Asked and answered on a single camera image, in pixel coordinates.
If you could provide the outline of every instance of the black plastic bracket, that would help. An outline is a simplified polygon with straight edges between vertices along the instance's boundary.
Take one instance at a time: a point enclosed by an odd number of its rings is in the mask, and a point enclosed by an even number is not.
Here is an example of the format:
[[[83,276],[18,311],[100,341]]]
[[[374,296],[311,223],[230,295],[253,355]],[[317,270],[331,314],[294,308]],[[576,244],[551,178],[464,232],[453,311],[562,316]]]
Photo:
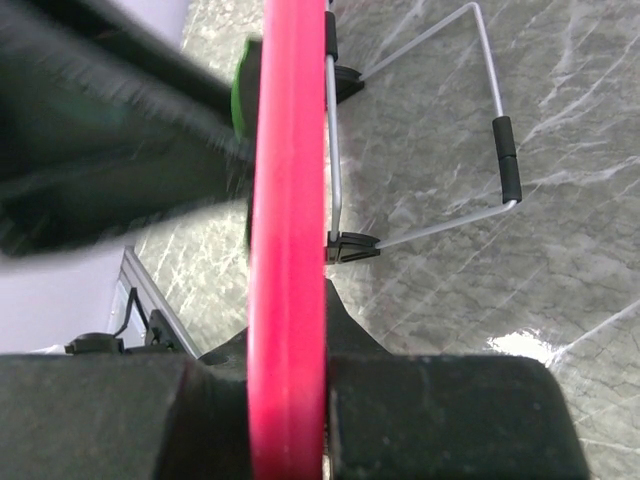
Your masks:
[[[361,73],[353,68],[336,65],[336,98],[338,104],[364,89]]]
[[[335,62],[338,61],[338,30],[336,28],[336,16],[333,12],[324,12],[326,55],[331,55]]]
[[[149,315],[149,330],[144,344],[146,347],[162,346],[167,351],[176,353],[187,351],[160,310],[153,310]]]
[[[66,345],[64,351],[68,355],[123,353],[124,343],[110,333],[85,333]]]
[[[341,233],[338,239],[331,240],[327,235],[327,265],[355,262],[365,258],[377,257],[380,250],[376,244],[380,240],[362,233]]]

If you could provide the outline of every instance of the silver metal frame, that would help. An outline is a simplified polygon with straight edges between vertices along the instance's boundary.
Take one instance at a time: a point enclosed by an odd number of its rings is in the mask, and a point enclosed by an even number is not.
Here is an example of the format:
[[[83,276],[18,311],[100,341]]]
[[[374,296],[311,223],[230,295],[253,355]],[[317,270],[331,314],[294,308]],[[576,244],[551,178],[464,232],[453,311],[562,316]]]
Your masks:
[[[400,48],[396,52],[392,53],[378,64],[364,72],[361,76],[361,80],[366,80],[372,75],[375,75],[383,68],[389,66],[395,60],[420,45],[422,42],[438,33],[443,28],[450,25],[452,22],[460,18],[467,11],[471,10],[474,14],[476,26],[478,27],[478,34],[480,35],[480,44],[482,46],[482,52],[487,67],[487,76],[489,78],[489,85],[491,88],[491,96],[493,97],[493,104],[496,117],[502,117],[504,111],[502,108],[502,98],[500,96],[500,88],[498,86],[498,79],[495,71],[495,64],[493,62],[493,56],[491,54],[491,45],[487,36],[487,30],[482,17],[482,10],[480,5],[476,2],[470,2],[453,12],[448,17],[444,18],[440,22],[436,23],[424,33],[414,38],[411,42],[407,43],[404,47]],[[330,239],[336,240],[340,233],[340,216],[342,214],[342,175],[340,172],[340,153],[338,149],[338,118],[337,118],[337,106],[336,106],[336,91],[335,91],[335,66],[333,63],[333,57],[327,56],[327,113],[329,123],[329,157],[331,160],[331,231]],[[388,240],[380,241],[376,244],[378,249],[399,245],[411,240],[426,237],[434,233],[443,232],[456,227],[461,227],[469,223],[476,222],[485,218],[490,218],[496,215],[501,215],[513,209],[518,202],[511,200],[503,205],[497,207],[487,208],[480,212],[471,213],[463,217],[434,225],[431,227],[422,228],[413,232],[406,233],[399,237],[390,238]]]
[[[194,358],[200,358],[202,356],[200,348],[198,348],[193,341],[193,338],[189,335],[189,332],[187,332],[178,316],[164,298],[164,295],[160,293],[158,286],[151,279],[147,269],[144,268],[144,265],[142,265],[142,262],[140,262],[140,259],[131,246],[127,247],[124,252],[120,280],[127,291],[129,291],[131,287],[138,289],[140,303],[142,303],[147,317],[151,314],[151,310],[160,310],[187,352]]]
[[[326,1],[326,10],[331,6]],[[327,85],[327,123],[329,127],[329,159],[331,161],[331,230],[329,238],[335,242],[340,235],[340,216],[342,215],[342,173],[340,171],[340,145],[338,141],[338,100],[336,94],[336,66],[333,56],[327,55],[325,61]]]

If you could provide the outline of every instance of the gray marble surface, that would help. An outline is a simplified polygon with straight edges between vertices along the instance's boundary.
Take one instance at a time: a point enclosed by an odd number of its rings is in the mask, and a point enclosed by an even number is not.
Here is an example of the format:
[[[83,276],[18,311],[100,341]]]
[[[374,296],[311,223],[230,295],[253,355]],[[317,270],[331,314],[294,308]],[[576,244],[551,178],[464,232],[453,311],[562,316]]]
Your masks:
[[[334,2],[341,64],[366,71],[463,5]],[[594,478],[640,472],[640,4],[485,0],[525,200],[504,217],[330,268],[395,352],[501,352],[560,381]],[[230,78],[260,2],[196,0],[185,51]],[[339,109],[342,227],[381,238],[500,202],[473,18],[382,70]],[[151,232],[140,255],[194,337],[245,324],[242,206]]]

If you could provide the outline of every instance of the black cable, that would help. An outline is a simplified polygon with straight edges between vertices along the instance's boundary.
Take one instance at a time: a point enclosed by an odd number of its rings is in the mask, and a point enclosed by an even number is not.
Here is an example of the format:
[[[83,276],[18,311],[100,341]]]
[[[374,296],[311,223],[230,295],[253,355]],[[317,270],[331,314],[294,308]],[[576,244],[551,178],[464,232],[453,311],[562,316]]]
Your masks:
[[[129,290],[129,298],[127,299],[127,308],[124,311],[124,322],[122,326],[113,334],[114,337],[117,337],[122,332],[124,332],[129,326],[129,320],[131,319],[131,311],[133,310],[133,305],[135,304],[136,310],[138,311],[138,315],[140,315],[140,319],[144,324],[145,330],[149,331],[149,322],[147,321],[147,316],[144,314],[144,310],[142,309],[142,303],[140,303],[140,298],[138,297],[138,289],[132,287]]]

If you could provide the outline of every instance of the red wheel rim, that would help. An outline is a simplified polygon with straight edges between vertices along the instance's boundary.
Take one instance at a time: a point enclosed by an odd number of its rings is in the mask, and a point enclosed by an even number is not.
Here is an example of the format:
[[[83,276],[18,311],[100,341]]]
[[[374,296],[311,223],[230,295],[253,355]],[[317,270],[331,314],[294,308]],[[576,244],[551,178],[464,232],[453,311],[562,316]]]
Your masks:
[[[265,0],[248,345],[257,480],[322,477],[324,58],[323,1]]]

